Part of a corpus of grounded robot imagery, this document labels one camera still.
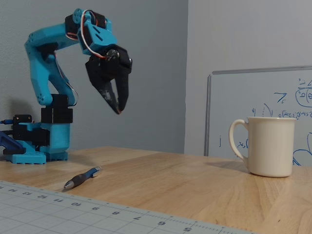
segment pen clip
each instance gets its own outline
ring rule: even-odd
[[[101,172],[101,170],[100,170],[100,171],[97,171],[97,172],[94,172],[94,173],[92,174],[91,178],[94,178],[94,177],[98,176],[98,174],[99,174],[100,172]]]

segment wooden table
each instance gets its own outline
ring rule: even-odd
[[[265,178],[239,160],[105,147],[46,165],[2,161],[0,179],[62,191],[98,165],[98,177],[68,193],[264,234],[312,233],[312,167]]]

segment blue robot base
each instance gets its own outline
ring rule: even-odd
[[[36,151],[36,146],[31,141],[17,140],[23,148],[24,154],[6,155],[6,160],[14,164],[45,164],[47,161],[67,160],[70,140],[70,124],[50,123],[20,123],[27,125],[27,130],[43,128],[50,131],[50,144],[41,146]]]

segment whiteboard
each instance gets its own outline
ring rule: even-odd
[[[208,84],[206,155],[237,158],[228,140],[236,119],[294,117],[294,165],[312,166],[312,67],[213,72]],[[243,126],[236,128],[234,141],[247,156]]]

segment whiteboard frame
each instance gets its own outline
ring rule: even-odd
[[[257,72],[285,72],[285,71],[300,71],[300,70],[312,70],[312,66],[273,67],[273,68],[255,68],[255,69],[241,69],[241,70],[224,70],[224,71],[213,71],[212,75],[257,73]],[[207,81],[207,101],[206,101],[206,119],[205,119],[204,156],[208,156],[208,153],[209,153],[211,79],[212,79],[212,76],[209,75],[208,76],[208,81]]]

